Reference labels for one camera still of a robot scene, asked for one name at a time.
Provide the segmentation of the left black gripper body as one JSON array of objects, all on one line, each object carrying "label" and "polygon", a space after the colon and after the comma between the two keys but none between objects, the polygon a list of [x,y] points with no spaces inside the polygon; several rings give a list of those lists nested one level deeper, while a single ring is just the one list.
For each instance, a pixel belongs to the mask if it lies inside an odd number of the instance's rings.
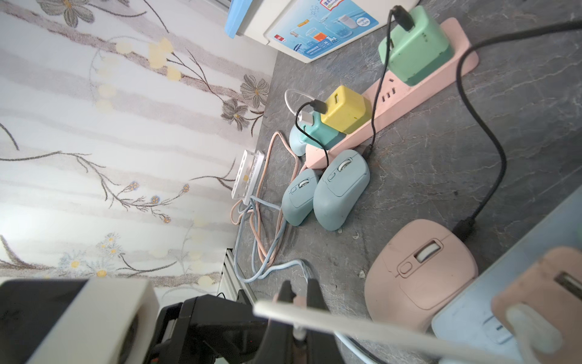
[{"label": "left black gripper body", "polygon": [[165,306],[146,363],[341,363],[332,334],[254,315],[249,301],[205,295]]}]

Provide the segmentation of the light blue power strip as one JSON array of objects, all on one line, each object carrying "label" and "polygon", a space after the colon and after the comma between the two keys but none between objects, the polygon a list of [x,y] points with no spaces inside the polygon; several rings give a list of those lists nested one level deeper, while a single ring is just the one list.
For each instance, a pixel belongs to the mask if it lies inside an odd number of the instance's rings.
[{"label": "light blue power strip", "polygon": [[436,314],[433,333],[439,339],[520,361],[518,344],[492,313],[491,301],[556,247],[581,248],[580,188]]}]

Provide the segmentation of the peach charger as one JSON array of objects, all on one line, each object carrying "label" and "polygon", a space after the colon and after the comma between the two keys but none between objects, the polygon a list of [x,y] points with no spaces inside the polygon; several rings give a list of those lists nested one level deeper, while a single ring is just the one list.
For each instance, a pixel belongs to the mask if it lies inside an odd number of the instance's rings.
[{"label": "peach charger", "polygon": [[491,303],[525,363],[581,362],[581,251],[557,247]]}]

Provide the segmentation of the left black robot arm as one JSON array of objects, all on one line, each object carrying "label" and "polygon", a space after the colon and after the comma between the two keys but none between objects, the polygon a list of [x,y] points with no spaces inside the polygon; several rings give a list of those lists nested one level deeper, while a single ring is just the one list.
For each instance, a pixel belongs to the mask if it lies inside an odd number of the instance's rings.
[{"label": "left black robot arm", "polygon": [[341,363],[332,334],[204,295],[160,307],[145,279],[1,286],[3,363]]}]

